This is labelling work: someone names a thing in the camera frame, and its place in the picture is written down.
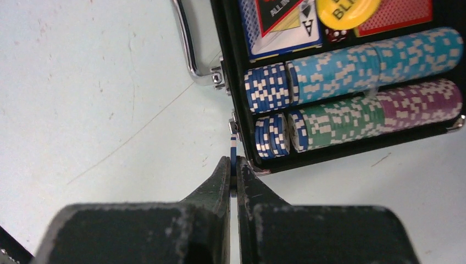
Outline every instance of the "green poker chip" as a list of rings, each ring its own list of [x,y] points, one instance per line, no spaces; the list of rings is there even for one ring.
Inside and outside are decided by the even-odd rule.
[[[301,110],[308,150],[382,134],[384,112],[378,100],[355,97]]]

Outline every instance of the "stack of poker chips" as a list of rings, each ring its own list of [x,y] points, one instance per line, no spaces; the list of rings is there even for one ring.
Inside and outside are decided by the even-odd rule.
[[[259,156],[268,160],[290,154],[290,133],[282,113],[256,121],[256,149]]]
[[[463,40],[449,27],[391,38],[249,70],[252,113],[361,92],[453,69]]]
[[[444,73],[458,65],[463,53],[463,39],[449,27],[377,41],[371,45],[380,58],[378,86]]]
[[[252,113],[265,113],[290,105],[286,70],[283,63],[248,70],[246,96]]]
[[[463,107],[459,88],[446,79],[379,92],[384,132],[451,120]]]
[[[297,152],[319,149],[457,117],[458,87],[441,79],[290,111],[290,138]]]
[[[355,97],[289,113],[297,152],[377,136],[384,132],[384,111],[377,100]]]
[[[290,86],[299,89],[294,94],[299,105],[374,88],[380,75],[379,56],[371,45],[295,59],[287,68]]]

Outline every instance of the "scuff mark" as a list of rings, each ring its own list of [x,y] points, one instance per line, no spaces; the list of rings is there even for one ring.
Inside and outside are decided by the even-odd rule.
[[[194,82],[189,84],[189,86],[186,89],[184,89],[183,92],[181,92],[178,96],[176,96],[170,103],[168,103],[162,110],[160,110],[160,112],[158,112],[151,120],[149,120],[149,122],[147,122],[144,126],[141,127],[141,129],[139,129],[136,133],[134,133],[133,136],[131,136],[129,139],[127,139],[125,142],[123,142],[123,144],[118,146],[115,150],[110,152],[108,155],[106,155],[103,159],[99,160],[94,165],[92,165],[92,166],[88,167],[87,169],[85,169],[82,173],[80,173],[77,176],[73,177],[66,185],[70,185],[71,183],[78,180],[79,178],[81,178],[83,175],[85,175],[89,171],[93,170],[94,168],[96,168],[97,166],[99,166],[100,164],[105,162],[109,157],[112,157],[112,155],[117,153],[121,148],[123,148],[126,144],[128,144],[128,142],[133,140],[141,131],[143,131],[147,126],[149,126],[149,124],[151,124],[156,118],[158,118],[159,115],[161,115],[169,106],[171,106],[176,100],[178,100],[193,84],[194,84]]]
[[[128,49],[130,51],[130,58],[131,58],[131,66],[132,66],[132,71],[136,73],[136,70],[134,68],[134,61],[132,59],[132,49],[131,49],[131,37],[128,32]],[[134,84],[134,78],[130,74],[130,78],[132,81],[132,112],[131,112],[131,123],[134,121],[134,105],[136,101],[136,85]]]
[[[392,155],[392,152],[389,152],[387,154],[387,156],[383,157],[381,160],[377,161],[374,165],[370,166],[371,168],[372,167],[375,167],[377,164],[379,164],[380,162],[382,162],[384,159],[388,158],[390,155]]]

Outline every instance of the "playing card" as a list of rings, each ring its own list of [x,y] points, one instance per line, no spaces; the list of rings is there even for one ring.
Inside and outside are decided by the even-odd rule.
[[[355,29],[358,37],[432,21],[432,0],[382,0],[377,12]]]

